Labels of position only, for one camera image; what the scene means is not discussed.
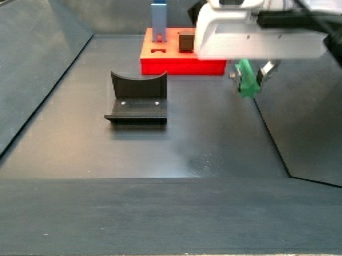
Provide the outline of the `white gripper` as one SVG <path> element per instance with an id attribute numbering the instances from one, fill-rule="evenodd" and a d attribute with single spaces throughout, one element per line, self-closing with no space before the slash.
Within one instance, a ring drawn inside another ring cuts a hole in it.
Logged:
<path id="1" fill-rule="evenodd" d="M 325 33 L 305 25 L 312 22 L 294 0 L 206 0 L 197 18 L 194 51 L 202 60 L 269 59 L 257 74 L 264 86 L 281 64 L 273 59 L 324 55 Z M 241 91 L 241 62 L 229 77 Z"/>

